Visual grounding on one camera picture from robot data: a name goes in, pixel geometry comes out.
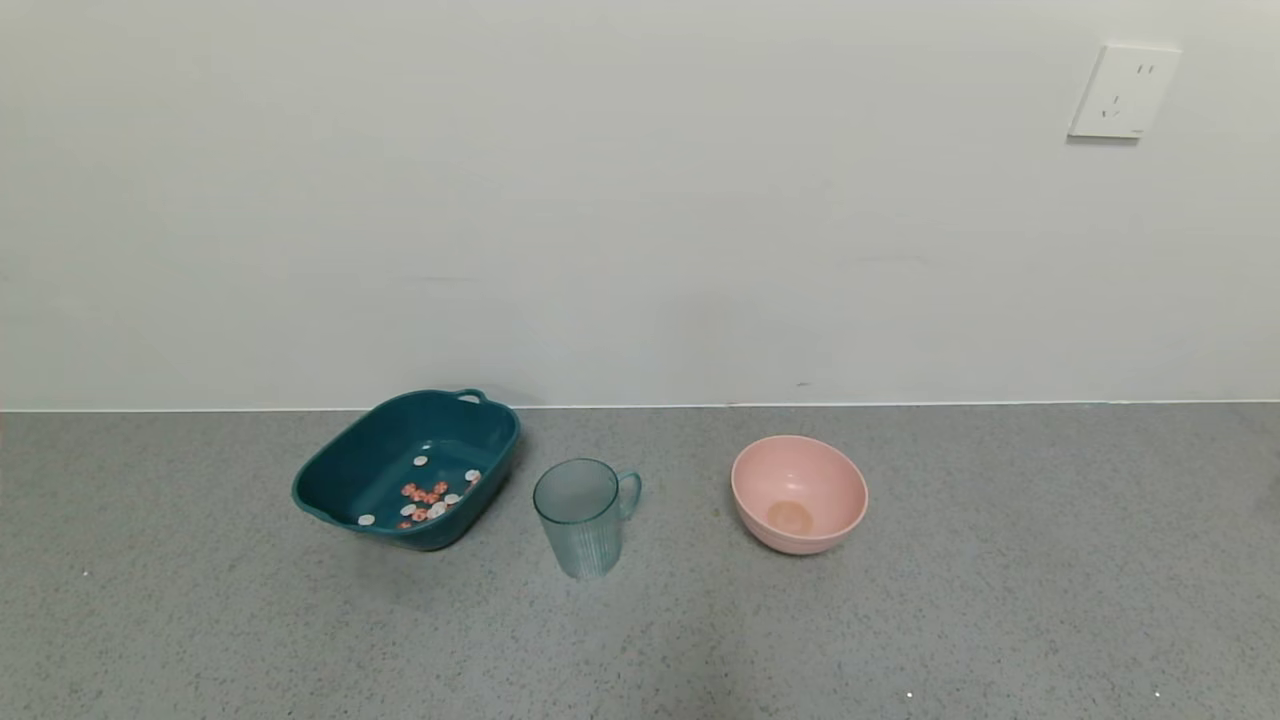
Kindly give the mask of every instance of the electrical outlet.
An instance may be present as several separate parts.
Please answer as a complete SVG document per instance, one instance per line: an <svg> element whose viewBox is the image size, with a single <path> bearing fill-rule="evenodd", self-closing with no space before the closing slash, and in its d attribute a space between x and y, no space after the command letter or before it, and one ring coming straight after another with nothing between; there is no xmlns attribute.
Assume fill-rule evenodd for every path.
<svg viewBox="0 0 1280 720"><path fill-rule="evenodd" d="M1181 50L1107 45L1068 135L1142 137L1151 128L1174 79Z"/></svg>

